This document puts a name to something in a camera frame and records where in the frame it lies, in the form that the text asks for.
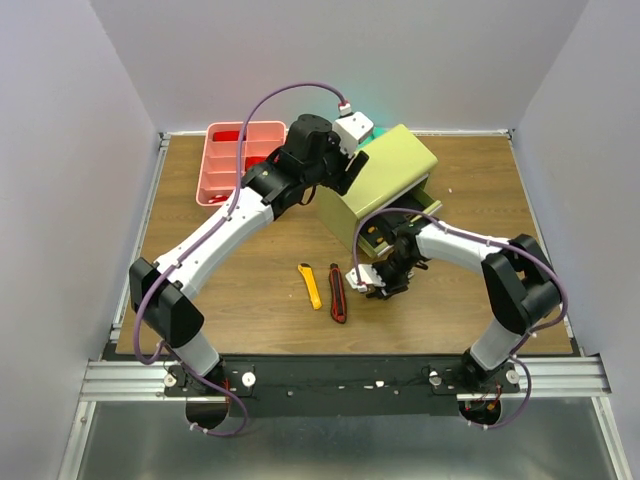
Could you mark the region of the olive green drawer cabinet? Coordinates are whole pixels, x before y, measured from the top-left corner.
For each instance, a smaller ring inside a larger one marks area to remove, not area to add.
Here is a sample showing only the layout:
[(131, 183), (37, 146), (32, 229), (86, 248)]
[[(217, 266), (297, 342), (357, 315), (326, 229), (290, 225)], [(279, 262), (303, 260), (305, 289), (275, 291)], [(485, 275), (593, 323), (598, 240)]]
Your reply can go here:
[(362, 219), (398, 205), (401, 198), (409, 201), (411, 209), (427, 213), (442, 206), (426, 192), (438, 159), (406, 126), (391, 128), (360, 150), (368, 155), (368, 161), (348, 192), (340, 196), (320, 187), (315, 197), (317, 217), (348, 251)]

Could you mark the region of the red black utility knife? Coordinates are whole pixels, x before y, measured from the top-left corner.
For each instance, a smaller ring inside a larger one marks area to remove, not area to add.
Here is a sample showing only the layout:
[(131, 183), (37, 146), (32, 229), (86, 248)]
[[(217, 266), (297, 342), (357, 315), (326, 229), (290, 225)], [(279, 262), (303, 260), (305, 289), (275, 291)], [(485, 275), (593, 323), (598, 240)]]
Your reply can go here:
[(331, 290), (331, 317), (338, 324), (347, 321), (347, 304), (341, 271), (336, 263), (329, 266), (329, 284)]

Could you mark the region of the yellow utility knife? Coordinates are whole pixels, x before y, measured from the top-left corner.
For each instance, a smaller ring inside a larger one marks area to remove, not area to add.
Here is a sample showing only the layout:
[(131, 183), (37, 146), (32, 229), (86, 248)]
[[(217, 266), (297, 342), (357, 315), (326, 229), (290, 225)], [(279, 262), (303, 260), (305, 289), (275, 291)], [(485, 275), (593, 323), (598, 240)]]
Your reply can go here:
[(317, 287), (317, 283), (315, 280), (315, 276), (311, 266), (307, 263), (300, 263), (297, 266), (299, 273), (301, 274), (304, 283), (306, 285), (307, 293), (309, 296), (310, 303), (314, 310), (319, 310), (322, 308), (322, 301), (320, 298), (319, 290)]

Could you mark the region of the needle nose pliers orange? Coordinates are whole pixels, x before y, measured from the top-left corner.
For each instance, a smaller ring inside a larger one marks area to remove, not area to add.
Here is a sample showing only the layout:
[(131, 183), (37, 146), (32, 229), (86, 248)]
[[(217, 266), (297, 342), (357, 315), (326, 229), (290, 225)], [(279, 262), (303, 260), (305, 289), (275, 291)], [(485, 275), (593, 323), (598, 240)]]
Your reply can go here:
[(374, 248), (387, 244), (391, 237), (392, 235), (390, 230), (384, 225), (372, 225), (366, 230), (366, 239)]

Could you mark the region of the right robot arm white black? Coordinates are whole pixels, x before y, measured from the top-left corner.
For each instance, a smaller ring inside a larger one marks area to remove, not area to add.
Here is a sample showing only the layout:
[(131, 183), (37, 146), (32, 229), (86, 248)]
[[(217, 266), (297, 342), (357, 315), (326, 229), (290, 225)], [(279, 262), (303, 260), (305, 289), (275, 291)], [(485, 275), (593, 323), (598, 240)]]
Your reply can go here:
[(369, 298), (386, 300), (408, 290), (411, 272), (430, 260), (452, 263), (484, 279), (493, 318), (461, 357), (459, 378), (480, 392), (534, 333), (538, 322), (566, 306), (566, 292), (537, 240), (529, 235), (496, 239), (444, 223), (400, 230), (391, 254), (368, 267)]

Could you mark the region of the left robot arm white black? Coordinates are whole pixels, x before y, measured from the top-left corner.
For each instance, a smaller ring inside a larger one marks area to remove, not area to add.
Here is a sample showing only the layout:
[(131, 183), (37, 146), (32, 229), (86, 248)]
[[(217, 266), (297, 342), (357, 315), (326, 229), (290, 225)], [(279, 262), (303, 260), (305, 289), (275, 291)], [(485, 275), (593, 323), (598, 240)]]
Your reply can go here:
[(283, 144), (248, 168), (227, 203), (196, 231), (154, 262), (138, 258), (129, 269), (135, 324), (147, 324), (201, 395), (222, 391), (222, 357), (206, 339), (204, 316), (193, 300), (218, 267), (255, 233), (324, 186), (344, 195), (368, 160), (361, 144), (373, 122), (361, 112), (330, 122), (300, 115)]

